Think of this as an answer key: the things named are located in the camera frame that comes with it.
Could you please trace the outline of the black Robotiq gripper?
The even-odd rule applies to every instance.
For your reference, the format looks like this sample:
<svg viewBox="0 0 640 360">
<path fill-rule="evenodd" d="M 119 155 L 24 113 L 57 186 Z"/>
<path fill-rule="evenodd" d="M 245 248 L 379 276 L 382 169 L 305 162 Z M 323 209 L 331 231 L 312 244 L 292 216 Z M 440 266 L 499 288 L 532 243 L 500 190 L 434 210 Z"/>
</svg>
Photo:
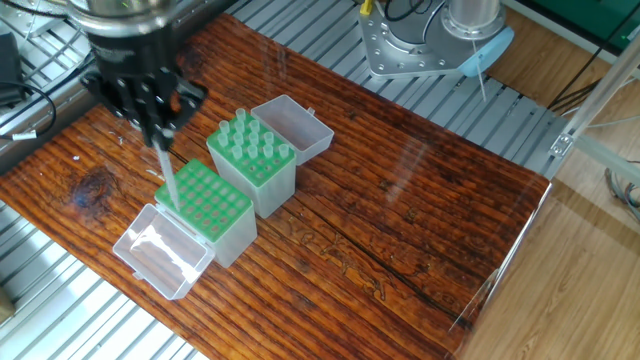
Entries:
<svg viewBox="0 0 640 360">
<path fill-rule="evenodd" d="M 174 38 L 90 38 L 97 69 L 82 84 L 109 112 L 139 130 L 148 147 L 169 149 L 174 137 L 200 110 L 208 95 L 201 84 L 186 82 L 176 62 Z M 157 116 L 149 111 L 133 85 L 145 83 L 166 100 Z M 169 99 L 177 95 L 178 109 Z"/>
</svg>

